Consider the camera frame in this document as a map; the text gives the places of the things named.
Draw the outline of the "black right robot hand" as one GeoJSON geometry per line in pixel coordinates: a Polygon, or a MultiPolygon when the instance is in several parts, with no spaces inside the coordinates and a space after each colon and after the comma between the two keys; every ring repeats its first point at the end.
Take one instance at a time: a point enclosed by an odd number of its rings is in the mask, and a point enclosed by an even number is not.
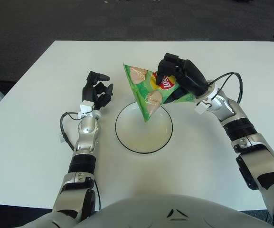
{"type": "Polygon", "coordinates": [[[168,99],[172,102],[191,93],[201,96],[208,91],[208,83],[200,70],[188,59],[180,59],[178,56],[167,53],[158,65],[156,84],[159,85],[164,78],[174,76],[179,84],[168,99]]]}

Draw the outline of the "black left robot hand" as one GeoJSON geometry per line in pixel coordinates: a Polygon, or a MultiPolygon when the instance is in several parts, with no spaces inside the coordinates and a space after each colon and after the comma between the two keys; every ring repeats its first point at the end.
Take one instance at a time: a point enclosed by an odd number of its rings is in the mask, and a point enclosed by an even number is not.
{"type": "Polygon", "coordinates": [[[110,81],[110,77],[104,74],[90,71],[86,79],[86,85],[82,90],[82,101],[92,102],[94,110],[105,107],[113,95],[113,84],[105,86],[102,81],[110,81]]]}

